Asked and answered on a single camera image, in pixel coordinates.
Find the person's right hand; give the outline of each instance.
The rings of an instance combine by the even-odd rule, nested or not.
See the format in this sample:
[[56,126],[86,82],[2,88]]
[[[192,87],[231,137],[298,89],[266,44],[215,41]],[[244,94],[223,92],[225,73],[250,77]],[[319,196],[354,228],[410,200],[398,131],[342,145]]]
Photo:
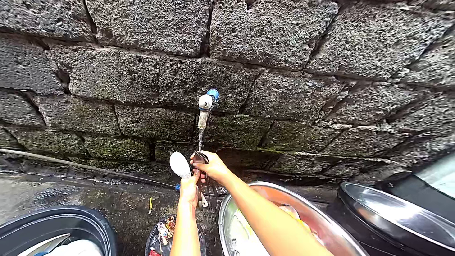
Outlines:
[[[224,181],[230,176],[233,175],[231,170],[229,170],[220,157],[216,153],[208,152],[202,150],[201,153],[204,153],[208,157],[208,164],[202,163],[193,163],[194,154],[190,157],[192,164],[196,169],[204,171],[212,179],[216,180],[221,185],[225,186]],[[204,175],[201,175],[202,182],[205,182]]]

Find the white spoon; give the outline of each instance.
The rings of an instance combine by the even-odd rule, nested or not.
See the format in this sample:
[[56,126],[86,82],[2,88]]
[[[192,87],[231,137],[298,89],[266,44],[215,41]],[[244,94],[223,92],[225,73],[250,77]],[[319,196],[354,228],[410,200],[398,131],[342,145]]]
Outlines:
[[191,178],[191,169],[188,165],[186,158],[182,153],[173,151],[171,152],[171,157],[169,158],[169,165],[171,166],[172,171],[175,174],[180,176],[182,179]]

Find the water stream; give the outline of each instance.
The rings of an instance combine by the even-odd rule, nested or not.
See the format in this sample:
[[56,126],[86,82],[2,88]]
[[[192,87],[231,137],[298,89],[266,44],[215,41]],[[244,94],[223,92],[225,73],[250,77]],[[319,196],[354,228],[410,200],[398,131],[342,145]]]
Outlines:
[[199,129],[199,147],[198,151],[201,151],[202,149],[202,135],[204,134],[205,129]]

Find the stone block wall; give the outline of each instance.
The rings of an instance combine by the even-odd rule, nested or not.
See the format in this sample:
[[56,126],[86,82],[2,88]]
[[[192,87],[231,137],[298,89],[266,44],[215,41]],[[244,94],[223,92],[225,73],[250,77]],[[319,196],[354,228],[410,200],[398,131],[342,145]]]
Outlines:
[[366,184],[455,150],[453,0],[0,0],[0,146],[176,183]]

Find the water faucet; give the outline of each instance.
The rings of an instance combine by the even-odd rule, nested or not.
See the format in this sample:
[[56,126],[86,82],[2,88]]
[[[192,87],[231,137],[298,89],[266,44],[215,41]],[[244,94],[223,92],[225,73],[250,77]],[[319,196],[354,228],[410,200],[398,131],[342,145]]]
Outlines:
[[199,130],[205,130],[208,121],[210,121],[210,116],[212,110],[216,107],[220,94],[215,89],[210,89],[207,91],[207,94],[200,96],[199,98],[199,121],[197,127]]

